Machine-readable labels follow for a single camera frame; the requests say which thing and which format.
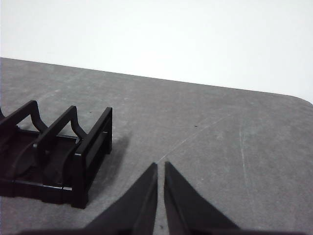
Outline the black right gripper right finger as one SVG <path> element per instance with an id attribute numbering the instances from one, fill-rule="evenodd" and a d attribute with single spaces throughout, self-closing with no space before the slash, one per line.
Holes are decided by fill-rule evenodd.
<path id="1" fill-rule="evenodd" d="M 232 220 L 206 201 L 170 163 L 165 163 L 164 203 L 171 232 L 239 232 Z"/>

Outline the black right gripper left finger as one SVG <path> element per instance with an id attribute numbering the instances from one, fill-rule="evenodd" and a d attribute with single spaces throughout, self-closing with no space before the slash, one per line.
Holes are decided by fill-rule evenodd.
<path id="1" fill-rule="evenodd" d="M 157 164 L 152 163 L 121 198 L 85 229 L 92 232 L 152 232 L 157 189 Z"/>

